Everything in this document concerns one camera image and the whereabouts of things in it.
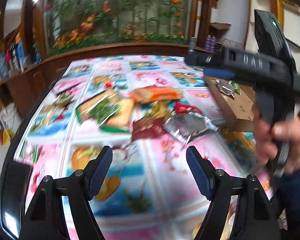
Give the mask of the person's right hand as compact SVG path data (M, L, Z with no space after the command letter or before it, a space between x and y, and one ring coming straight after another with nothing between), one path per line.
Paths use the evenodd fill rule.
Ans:
M275 145L277 141L290 142L290 151L285 166L286 174L293 174L300 170L300 118L277 122L270 126L261 118L257 104L252 106L254 114L254 137L256 140L256 156L262 164L274 160L279 150Z

